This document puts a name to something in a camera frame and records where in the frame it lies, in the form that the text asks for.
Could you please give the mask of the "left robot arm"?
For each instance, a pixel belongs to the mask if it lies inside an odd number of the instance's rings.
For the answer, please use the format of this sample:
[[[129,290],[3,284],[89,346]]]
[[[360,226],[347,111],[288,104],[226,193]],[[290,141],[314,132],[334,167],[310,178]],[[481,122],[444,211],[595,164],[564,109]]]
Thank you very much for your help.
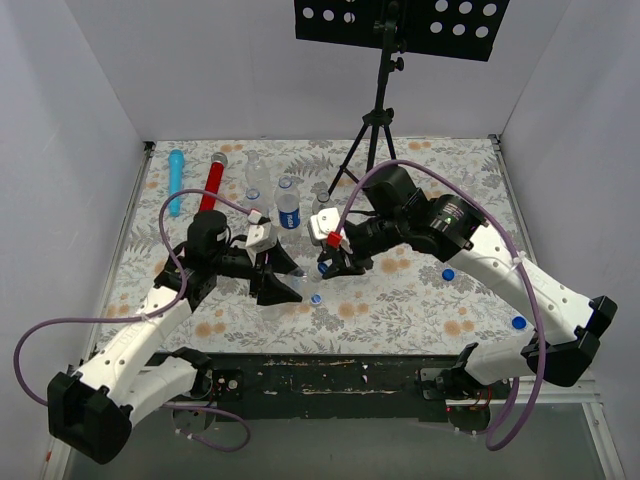
[[[187,239],[171,251],[163,271],[127,322],[73,373],[58,373],[47,386],[50,434],[104,465],[123,449],[133,427],[167,401],[181,395],[205,398],[213,386],[212,361],[182,347],[149,373],[153,354],[216,287],[219,277],[244,279],[260,306],[299,302],[280,281],[302,271],[282,247],[276,229],[257,211],[249,215],[242,245],[233,246],[226,216],[196,214]]]

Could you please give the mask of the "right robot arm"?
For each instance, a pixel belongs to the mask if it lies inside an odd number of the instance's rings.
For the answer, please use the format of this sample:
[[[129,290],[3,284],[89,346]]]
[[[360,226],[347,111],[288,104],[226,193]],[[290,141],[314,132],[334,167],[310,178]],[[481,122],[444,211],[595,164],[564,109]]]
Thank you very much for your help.
[[[380,168],[364,184],[371,218],[343,221],[335,207],[311,216],[308,230],[329,262],[324,279],[362,275],[375,255],[401,244],[434,256],[488,288],[527,321],[542,325],[490,344],[472,343],[454,365],[426,369],[428,398],[463,399],[508,378],[540,374],[559,387],[573,386],[590,367],[600,339],[617,311],[606,296],[589,299],[562,285],[528,259],[514,254],[487,215],[459,196],[429,199],[399,165]]]

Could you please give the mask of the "clear Pocari bottle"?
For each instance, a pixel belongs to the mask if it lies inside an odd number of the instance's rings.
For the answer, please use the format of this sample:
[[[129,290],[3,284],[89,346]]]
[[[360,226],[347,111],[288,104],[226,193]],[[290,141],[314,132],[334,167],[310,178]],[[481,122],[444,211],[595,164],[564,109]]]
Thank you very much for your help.
[[[285,303],[261,307],[260,316],[263,320],[275,321],[283,316],[295,315],[299,311],[305,313],[312,307],[316,307],[311,304],[310,298],[313,294],[321,295],[320,283],[322,275],[319,273],[316,263],[303,267],[302,270],[303,273],[299,275],[289,274],[281,276],[283,283],[296,290],[302,296],[302,301],[300,303]]]

